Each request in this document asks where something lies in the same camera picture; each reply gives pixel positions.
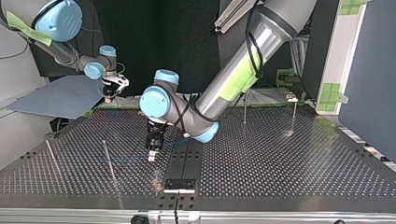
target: black cable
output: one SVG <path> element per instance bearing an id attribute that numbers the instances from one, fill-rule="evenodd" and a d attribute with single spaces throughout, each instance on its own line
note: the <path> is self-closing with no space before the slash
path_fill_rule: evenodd
<path id="1" fill-rule="evenodd" d="M 24 48 L 23 51 L 21 51 L 21 52 L 19 52 L 19 53 L 16 53 L 16 54 L 13 54 L 13 55 L 5 56 L 5 57 L 0 57 L 0 60 L 9 59 L 9 58 L 14 58 L 14 57 L 20 56 L 21 54 L 23 54 L 23 53 L 27 50 L 28 47 L 29 47 L 29 44 L 26 43 L 26 46 L 25 46 L 25 48 Z"/>
<path id="2" fill-rule="evenodd" d="M 177 200 L 176 200 L 176 206 L 175 206 L 175 223 L 178 224 L 178 215 L 177 215 L 177 205 L 178 205 L 178 195 L 177 195 Z"/>
<path id="3" fill-rule="evenodd" d="M 338 219 L 334 222 L 334 224 L 346 224 L 343 219 Z"/>
<path id="4" fill-rule="evenodd" d="M 95 30 L 95 5 L 93 4 L 93 0 L 91 0 L 92 4 L 92 29 Z M 92 32 L 92 40 L 91 40 L 91 47 L 92 47 L 92 57 L 95 56 L 95 32 Z"/>
<path id="5" fill-rule="evenodd" d="M 231 112 L 233 111 L 234 108 L 236 108 L 236 106 L 238 105 L 239 101 L 241 101 L 242 97 L 245 94 L 243 92 L 241 92 L 241 94 L 239 94 L 238 99 L 235 101 L 235 103 L 233 104 L 233 106 L 231 106 L 231 108 L 227 111 L 227 113 L 224 115 L 224 118 L 228 118 L 228 116 L 231 114 Z"/>
<path id="6" fill-rule="evenodd" d="M 247 28 L 245 31 L 245 39 L 247 42 L 247 52 L 251 61 L 251 64 L 253 65 L 253 69 L 256 78 L 261 78 L 262 77 L 262 67 L 263 67 L 263 58 L 262 58 L 262 51 L 260 50 L 259 45 L 257 44 L 257 41 L 253 35 L 253 33 L 250 32 L 250 23 L 251 23 L 251 18 L 253 17 L 253 13 L 257 7 L 257 5 L 260 3 L 261 0 L 256 0 L 256 2 L 254 3 L 253 7 L 250 10 L 250 13 L 247 17 Z M 260 59 L 260 64 L 259 66 L 257 66 L 256 61 L 254 60 L 254 56 L 253 56 L 253 52 L 251 50 L 251 43 L 250 41 L 253 43 L 254 47 L 257 50 L 257 53 L 259 54 L 259 59 Z"/>
<path id="7" fill-rule="evenodd" d="M 60 4 L 63 0 L 56 0 L 55 2 L 52 2 L 49 4 L 47 7 L 45 7 L 43 10 L 41 10 L 33 19 L 32 25 L 30 26 L 32 29 L 35 29 L 35 25 L 37 24 L 38 20 L 45 15 L 47 12 L 49 12 L 53 7 L 56 5 Z"/>
<path id="8" fill-rule="evenodd" d="M 17 111 L 12 111 L 11 113 L 6 114 L 6 115 L 0 117 L 0 119 L 3 119 L 3 118 L 5 118 L 5 117 L 8 117 L 8 116 L 10 116 L 10 115 L 12 115 L 12 114 L 14 114 L 14 113 L 16 113 L 16 112 L 17 112 Z"/>
<path id="9" fill-rule="evenodd" d="M 294 46 L 293 46 L 291 43 L 290 43 L 290 45 L 291 45 L 291 55 L 292 55 L 292 59 L 293 59 L 294 64 L 296 65 L 296 68 L 297 68 L 297 60 L 296 60 L 295 53 L 294 53 Z M 305 87 L 305 85 L 304 85 L 304 83 L 303 83 L 303 78 L 301 77 L 301 74 L 300 74 L 300 72 L 298 71 L 298 69 L 296 69 L 296 73 L 297 73 L 298 78 L 300 79 L 300 82 L 301 82 L 301 85 L 303 86 L 304 91 L 306 92 L 306 95 L 307 95 L 308 98 L 311 100 L 312 104 L 314 104 L 314 106 L 317 107 L 317 103 L 314 102 L 314 101 L 316 101 L 316 100 L 313 99 L 313 98 L 311 97 L 311 95 L 309 95 L 309 92 L 306 90 L 306 87 Z"/>
<path id="10" fill-rule="evenodd" d="M 184 126 L 183 115 L 182 115 L 182 113 L 180 113 L 180 109 L 178 108 L 177 102 L 176 102 L 175 98 L 173 97 L 173 95 L 166 88 L 164 88 L 161 85 L 154 84 L 152 86 L 156 86 L 156 87 L 159 87 L 159 88 L 163 89 L 165 91 L 165 93 L 171 98 L 172 104 L 175 105 L 175 108 L 176 108 L 176 111 L 177 111 L 177 114 L 178 114 L 178 122 L 180 122 L 181 131 L 183 131 L 183 133 L 185 133 L 186 129 L 185 129 L 185 126 Z"/>

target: wire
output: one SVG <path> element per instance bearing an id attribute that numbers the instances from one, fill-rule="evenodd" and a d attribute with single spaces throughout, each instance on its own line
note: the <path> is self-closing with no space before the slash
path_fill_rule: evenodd
<path id="1" fill-rule="evenodd" d="M 256 78 L 261 78 L 263 76 L 262 74 L 262 67 L 263 67 L 263 58 L 262 58 L 262 51 L 259 47 L 259 45 L 257 44 L 257 41 L 253 35 L 253 33 L 250 32 L 250 23 L 251 23 L 251 18 L 253 17 L 253 13 L 257 7 L 257 5 L 260 3 L 261 0 L 256 0 L 256 2 L 254 3 L 253 7 L 250 10 L 250 13 L 247 17 L 247 28 L 245 31 L 245 39 L 247 42 L 247 52 L 250 58 L 250 62 L 253 65 L 253 69 L 255 72 L 255 76 Z M 253 56 L 253 52 L 251 50 L 251 43 L 253 43 L 255 49 L 257 50 L 257 53 L 259 54 L 259 59 L 260 59 L 260 64 L 259 66 L 257 66 L 256 61 L 254 60 L 254 56 Z"/>
<path id="2" fill-rule="evenodd" d="M 21 52 L 19 52 L 19 53 L 16 53 L 16 54 L 13 54 L 13 55 L 5 56 L 5 57 L 0 57 L 0 60 L 10 59 L 10 58 L 14 58 L 14 57 L 20 56 L 21 54 L 23 54 L 23 53 L 28 49 L 28 47 L 29 47 L 29 43 L 26 43 L 26 46 L 25 46 L 25 48 L 23 49 L 23 51 L 21 51 Z"/>
<path id="3" fill-rule="evenodd" d="M 177 215 L 177 207 L 178 207 L 178 196 L 180 193 L 177 194 L 176 206 L 175 206 L 175 223 L 178 224 L 178 215 Z"/>
<path id="4" fill-rule="evenodd" d="M 239 94 L 238 99 L 235 101 L 235 103 L 233 104 L 233 106 L 227 111 L 227 113 L 224 115 L 224 118 L 228 118 L 228 116 L 231 114 L 231 112 L 233 111 L 234 108 L 236 108 L 236 106 L 238 105 L 239 101 L 241 101 L 242 97 L 245 94 L 243 92 L 241 92 L 241 94 Z"/>
<path id="5" fill-rule="evenodd" d="M 95 30 L 95 5 L 91 0 L 92 4 L 92 29 Z M 92 32 L 92 40 L 91 40 L 91 47 L 92 47 L 92 56 L 95 56 L 95 32 Z"/>
<path id="6" fill-rule="evenodd" d="M 295 63 L 296 66 L 297 66 L 297 61 L 296 61 L 296 57 L 295 57 L 294 47 L 293 47 L 292 44 L 291 44 L 291 55 L 292 55 L 292 59 L 293 59 L 294 63 Z M 296 73 L 297 73 L 297 77 L 299 77 L 299 79 L 300 79 L 300 82 L 301 82 L 301 85 L 303 86 L 304 91 L 306 92 L 306 95 L 307 95 L 308 98 L 311 100 L 312 104 L 314 104 L 314 106 L 317 107 L 317 103 L 314 102 L 315 99 L 313 99 L 313 98 L 311 97 L 311 95 L 309 95 L 309 92 L 306 90 L 306 87 L 305 87 L 305 85 L 304 85 L 304 83 L 303 83 L 303 78 L 302 78 L 300 72 L 298 71 L 298 69 L 296 69 Z"/>
<path id="7" fill-rule="evenodd" d="M 90 29 L 85 28 L 83 26 L 81 26 L 81 30 L 85 30 L 85 31 L 88 31 L 88 32 L 93 32 L 93 33 L 102 33 L 101 30 L 90 30 Z"/>
<path id="8" fill-rule="evenodd" d="M 99 87 L 99 82 L 100 82 L 100 79 L 97 79 L 97 81 L 96 81 L 96 86 L 97 86 L 97 90 L 98 90 L 98 93 L 99 93 L 100 96 L 105 97 L 105 98 L 114 98 L 114 97 L 117 96 L 117 92 L 116 92 L 114 95 L 112 95 L 112 96 L 105 96 L 105 95 L 101 92 L 101 89 L 100 89 L 100 87 Z"/>
<path id="9" fill-rule="evenodd" d="M 8 114 L 6 114 L 6 115 L 0 117 L 0 119 L 3 119 L 3 118 L 5 118 L 5 117 L 8 117 L 8 116 L 10 116 L 10 115 L 12 115 L 12 114 L 14 114 L 14 113 L 16 113 L 16 112 L 17 112 L 17 111 L 12 111 L 11 113 L 8 113 Z"/>
<path id="10" fill-rule="evenodd" d="M 180 140 L 180 141 L 177 141 L 177 142 L 174 142 L 174 143 L 168 143 L 168 144 L 165 144 L 165 145 L 166 145 L 166 146 L 176 146 L 176 145 L 179 145 L 179 144 L 188 142 L 190 139 L 191 139 L 191 138 L 188 137 L 188 138 L 185 138 L 185 139 L 183 139 L 183 140 Z"/>
<path id="11" fill-rule="evenodd" d="M 122 66 L 122 70 L 120 72 L 118 72 L 118 74 L 122 74 L 123 72 L 125 72 L 125 69 L 126 69 L 125 64 L 123 64 L 123 63 L 117 63 L 117 64 Z"/>

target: gray panel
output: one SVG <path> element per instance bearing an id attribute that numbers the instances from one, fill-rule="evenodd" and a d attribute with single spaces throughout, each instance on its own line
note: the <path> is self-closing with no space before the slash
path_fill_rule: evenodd
<path id="1" fill-rule="evenodd" d="M 318 0 L 314 9 L 303 71 L 303 83 L 309 96 L 314 99 L 318 98 L 339 2 Z"/>
<path id="2" fill-rule="evenodd" d="M 396 174 L 307 107 L 243 109 L 202 148 L 194 210 L 396 213 Z"/>
<path id="3" fill-rule="evenodd" d="M 396 161 L 394 58 L 396 1 L 368 4 L 346 85 L 348 104 L 340 121 L 364 141 Z"/>
<path id="4" fill-rule="evenodd" d="M 177 128 L 168 128 L 155 162 L 145 148 L 146 118 L 136 111 L 98 111 L 52 142 L 0 173 L 0 207 L 174 208 L 163 196 Z M 112 180 L 102 141 L 106 140 L 117 182 Z M 181 171 L 176 171 L 178 178 Z"/>
<path id="5" fill-rule="evenodd" d="M 86 76 L 62 77 L 18 99 L 7 108 L 19 112 L 77 119 L 96 105 L 102 96 L 100 80 Z"/>

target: white wall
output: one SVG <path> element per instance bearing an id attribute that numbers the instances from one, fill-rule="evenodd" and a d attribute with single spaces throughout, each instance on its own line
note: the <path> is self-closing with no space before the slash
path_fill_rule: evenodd
<path id="1" fill-rule="evenodd" d="M 21 52 L 26 42 L 0 25 L 0 58 Z M 22 55 L 0 59 L 0 170 L 37 146 L 50 132 L 50 117 L 13 113 L 5 106 L 45 85 L 30 49 Z"/>
<path id="2" fill-rule="evenodd" d="M 337 17 L 332 33 L 332 42 L 330 44 L 327 62 L 320 83 L 317 105 L 320 104 L 320 95 L 322 94 L 322 88 L 325 83 L 340 83 L 340 92 L 344 94 L 350 66 L 359 39 L 365 9 L 366 5 L 362 5 L 357 15 L 343 15 Z M 336 110 L 332 112 L 319 111 L 318 109 L 317 112 L 320 115 L 338 115 L 340 106 L 341 103 L 338 103 Z"/>

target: vertical metal post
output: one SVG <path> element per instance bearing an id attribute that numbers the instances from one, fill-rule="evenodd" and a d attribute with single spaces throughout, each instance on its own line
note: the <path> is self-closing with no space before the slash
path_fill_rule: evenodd
<path id="1" fill-rule="evenodd" d="M 49 140 L 46 140 L 46 144 L 47 144 L 47 147 L 48 147 L 48 149 L 49 149 L 49 154 L 50 154 L 50 156 L 52 157 L 53 160 L 56 160 L 55 154 L 53 154 L 52 147 L 50 146 L 50 141 L 49 141 Z"/>
<path id="2" fill-rule="evenodd" d="M 248 95 L 246 94 L 244 99 L 244 124 L 247 123 L 247 115 L 248 115 L 247 97 Z"/>
<path id="3" fill-rule="evenodd" d="M 111 159 L 110 159 L 110 154 L 108 153 L 108 149 L 107 149 L 107 143 L 105 140 L 102 141 L 103 143 L 103 148 L 105 149 L 105 153 L 106 153 L 106 157 L 107 157 L 107 162 L 108 162 L 108 167 L 110 169 L 110 173 L 113 177 L 114 181 L 117 181 L 116 176 L 114 174 L 114 170 L 113 170 L 113 164 L 111 163 Z"/>

